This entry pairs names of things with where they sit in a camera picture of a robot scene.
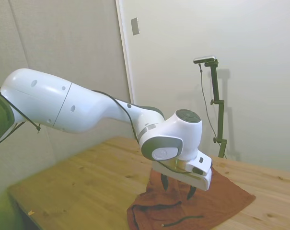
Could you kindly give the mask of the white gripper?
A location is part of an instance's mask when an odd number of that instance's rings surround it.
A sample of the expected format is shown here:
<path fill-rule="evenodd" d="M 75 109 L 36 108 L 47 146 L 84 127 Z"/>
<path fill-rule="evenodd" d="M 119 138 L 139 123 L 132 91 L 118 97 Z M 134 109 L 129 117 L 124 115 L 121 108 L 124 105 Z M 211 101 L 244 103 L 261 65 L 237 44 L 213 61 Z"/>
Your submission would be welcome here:
<path fill-rule="evenodd" d="M 168 177 L 181 181 L 185 184 L 190 185 L 189 192 L 186 196 L 186 199 L 189 200 L 193 197 L 196 192 L 196 189 L 201 189 L 204 191 L 209 190 L 210 182 L 212 178 L 212 170 L 209 169 L 207 175 L 198 175 L 196 173 L 188 172 L 188 173 L 178 173 L 172 172 L 166 167 L 162 166 L 158 162 L 153 162 L 152 167 L 155 171 L 161 173 L 161 182 L 165 191 L 168 189 Z"/>

